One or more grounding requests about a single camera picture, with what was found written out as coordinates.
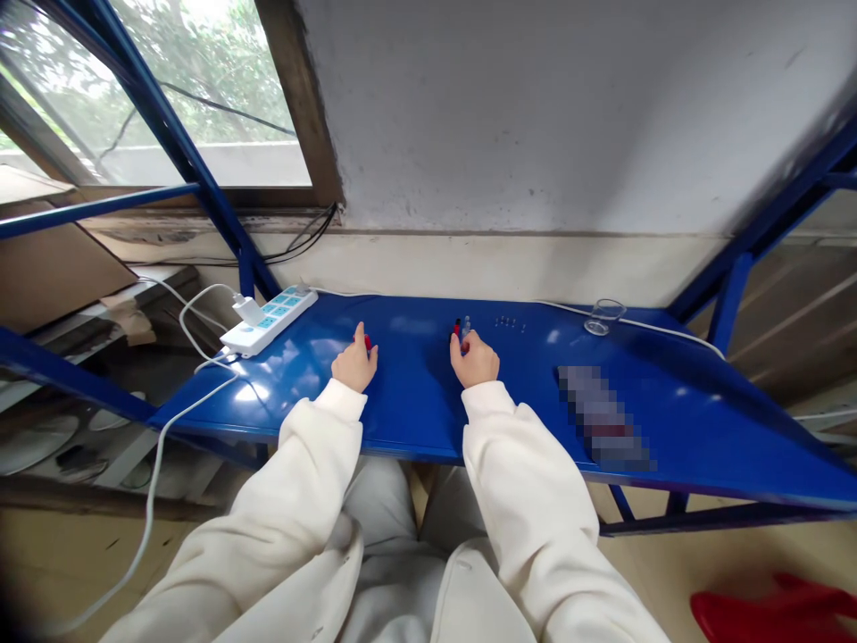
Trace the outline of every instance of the glass cup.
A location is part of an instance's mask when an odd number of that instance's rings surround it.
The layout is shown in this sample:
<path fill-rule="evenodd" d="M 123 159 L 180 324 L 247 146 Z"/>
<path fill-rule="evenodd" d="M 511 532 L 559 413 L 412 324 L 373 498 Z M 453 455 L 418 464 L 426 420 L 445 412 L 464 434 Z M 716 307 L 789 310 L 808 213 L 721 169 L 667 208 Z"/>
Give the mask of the glass cup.
<path fill-rule="evenodd" d="M 592 307 L 592 312 L 583 322 L 583 327 L 593 335 L 603 337 L 610 332 L 610 327 L 628 310 L 618 301 L 599 299 Z"/>

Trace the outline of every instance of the clear glass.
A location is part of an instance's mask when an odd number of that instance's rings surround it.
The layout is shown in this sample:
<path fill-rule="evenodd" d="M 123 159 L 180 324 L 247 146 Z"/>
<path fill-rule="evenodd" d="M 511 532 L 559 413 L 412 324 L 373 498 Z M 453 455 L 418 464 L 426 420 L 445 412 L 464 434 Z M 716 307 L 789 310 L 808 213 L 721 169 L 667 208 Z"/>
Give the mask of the clear glass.
<path fill-rule="evenodd" d="M 101 62 L 33 5 L 5 4 L 3 74 L 96 177 L 113 185 L 170 185 L 181 177 Z M 145 150 L 145 159 L 129 158 Z"/>
<path fill-rule="evenodd" d="M 610 327 L 628 310 L 618 301 L 599 299 L 592 307 L 592 312 L 583 322 L 583 327 L 593 335 L 603 337 L 610 332 Z"/>
<path fill-rule="evenodd" d="M 112 5 L 218 183 L 311 186 L 253 0 Z"/>

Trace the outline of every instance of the red stool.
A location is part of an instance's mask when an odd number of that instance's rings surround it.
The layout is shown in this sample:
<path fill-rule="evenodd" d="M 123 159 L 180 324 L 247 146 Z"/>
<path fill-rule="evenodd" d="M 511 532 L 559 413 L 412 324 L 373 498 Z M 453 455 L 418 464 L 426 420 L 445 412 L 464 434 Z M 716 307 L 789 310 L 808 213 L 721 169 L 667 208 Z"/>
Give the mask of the red stool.
<path fill-rule="evenodd" d="M 854 643 L 836 615 L 857 619 L 857 598 L 841 589 L 775 574 L 781 591 L 758 603 L 700 592 L 690 598 L 711 643 Z"/>

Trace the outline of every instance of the white power strip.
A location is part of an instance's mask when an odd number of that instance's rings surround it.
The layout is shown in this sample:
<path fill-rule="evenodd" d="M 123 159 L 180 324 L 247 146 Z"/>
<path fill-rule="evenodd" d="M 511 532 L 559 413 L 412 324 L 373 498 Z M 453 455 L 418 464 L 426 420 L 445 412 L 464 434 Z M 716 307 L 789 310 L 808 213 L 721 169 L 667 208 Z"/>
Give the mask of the white power strip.
<path fill-rule="evenodd" d="M 262 307 L 265 313 L 262 321 L 255 326 L 242 321 L 222 335 L 220 341 L 242 357 L 258 355 L 318 298 L 314 290 L 306 288 L 302 292 L 297 286 L 289 286 Z"/>

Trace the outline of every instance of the hand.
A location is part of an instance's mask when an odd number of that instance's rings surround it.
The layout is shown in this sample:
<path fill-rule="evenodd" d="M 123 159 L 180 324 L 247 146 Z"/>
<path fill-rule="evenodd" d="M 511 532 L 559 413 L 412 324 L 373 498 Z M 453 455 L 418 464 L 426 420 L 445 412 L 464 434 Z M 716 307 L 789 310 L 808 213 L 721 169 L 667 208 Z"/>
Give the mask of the hand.
<path fill-rule="evenodd" d="M 494 381 L 500 373 L 500 358 L 475 330 L 471 330 L 462 344 L 453 333 L 449 341 L 449 361 L 458 381 L 465 388 L 487 381 Z"/>
<path fill-rule="evenodd" d="M 366 355 L 362 321 L 354 331 L 353 344 L 339 354 L 331 369 L 334 379 L 353 391 L 362 393 L 369 386 L 378 369 L 378 345 L 373 346 L 371 352 Z"/>

